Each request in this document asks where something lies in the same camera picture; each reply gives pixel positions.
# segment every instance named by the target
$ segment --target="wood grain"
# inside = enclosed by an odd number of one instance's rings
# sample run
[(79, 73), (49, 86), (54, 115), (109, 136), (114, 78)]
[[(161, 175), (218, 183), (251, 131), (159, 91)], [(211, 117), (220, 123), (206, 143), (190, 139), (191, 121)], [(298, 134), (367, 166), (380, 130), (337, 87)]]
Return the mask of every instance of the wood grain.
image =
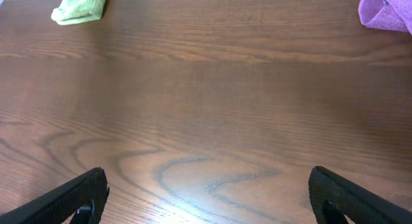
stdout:
[(103, 167), (102, 223), (315, 223), (315, 165), (412, 210), (412, 39), (358, 2), (6, 0), (0, 213)]

